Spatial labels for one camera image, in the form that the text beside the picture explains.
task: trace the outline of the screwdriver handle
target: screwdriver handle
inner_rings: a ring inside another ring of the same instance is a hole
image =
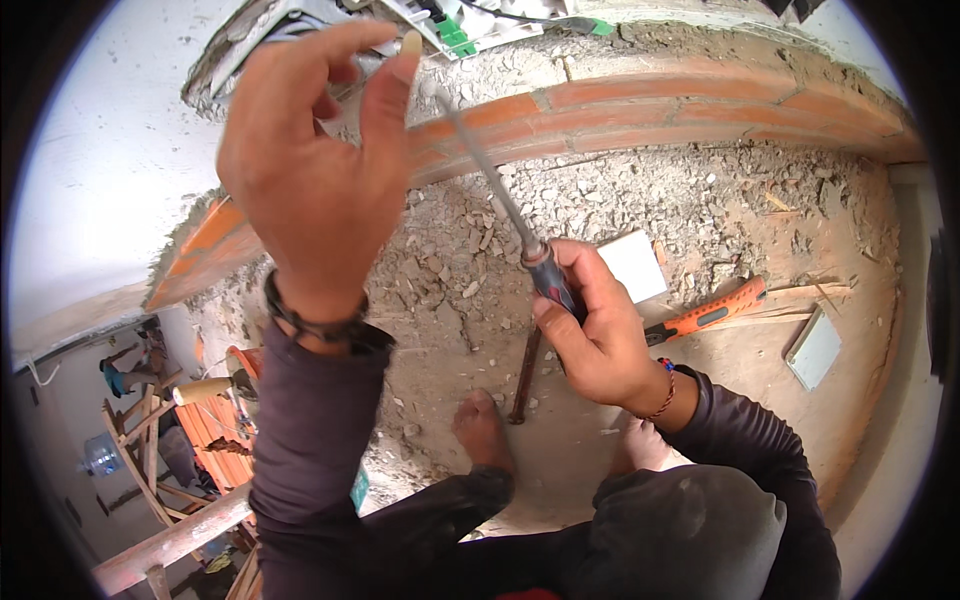
[[[546,252],[541,252],[534,258],[528,259],[524,254],[523,267],[530,272],[538,292],[565,308],[577,318],[577,323],[583,326],[584,321],[587,320],[587,305],[584,303],[584,297],[566,282],[564,272],[554,260],[553,248],[549,244],[543,245],[546,247]]]

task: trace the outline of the dusty floor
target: dusty floor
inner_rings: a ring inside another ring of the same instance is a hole
[[[809,149],[700,145],[519,162],[501,173],[543,234],[602,243],[644,229],[661,240],[670,292],[638,307],[648,324],[722,295],[751,274],[763,275],[769,288],[828,281],[852,287],[831,303],[820,300],[844,346],[813,393],[782,360],[803,321],[708,330],[652,350],[785,418],[804,439],[827,506],[870,418],[870,388],[895,311],[897,221],[885,168]],[[364,461],[372,482],[365,510],[466,472],[467,456],[449,423],[467,390],[503,395],[509,411],[531,286],[517,264],[516,236],[494,214],[490,194],[478,175],[411,190],[368,281],[371,321],[398,346]],[[199,329],[207,367],[230,344],[261,343],[260,284],[269,268],[259,261],[187,303],[184,318]],[[807,309],[815,301],[768,300],[764,308]],[[601,430],[616,427],[617,410],[578,398],[557,361],[544,358],[549,350],[540,350],[531,391],[539,406],[528,409],[523,425],[507,426],[519,471],[516,500],[484,528],[487,535],[590,518],[590,498],[606,472],[617,436]]]

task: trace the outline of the person's left hand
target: person's left hand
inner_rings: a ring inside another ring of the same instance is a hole
[[[403,208],[418,34],[367,81],[362,146],[329,137],[314,120],[339,113],[326,84],[357,78],[353,55],[394,37],[393,24],[356,20],[265,46],[248,60],[230,106],[217,174],[273,257],[284,302],[307,321],[353,313]]]

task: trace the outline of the sleeve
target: sleeve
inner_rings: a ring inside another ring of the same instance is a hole
[[[250,494],[264,598],[367,595],[366,538],[349,492],[389,356],[387,347],[321,356],[275,325],[266,332]]]
[[[713,385],[689,367],[700,390],[690,423],[664,440],[695,463],[742,470],[786,504],[787,520],[764,598],[836,598],[840,562],[817,504],[800,436],[785,421],[745,396]]]

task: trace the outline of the fingernail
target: fingernail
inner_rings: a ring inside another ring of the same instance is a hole
[[[550,310],[550,300],[543,296],[534,297],[534,317],[539,319],[548,310]]]
[[[416,29],[412,29],[403,34],[403,41],[400,43],[400,54],[402,56],[419,56],[422,52],[423,38],[420,37],[420,32],[418,32]]]

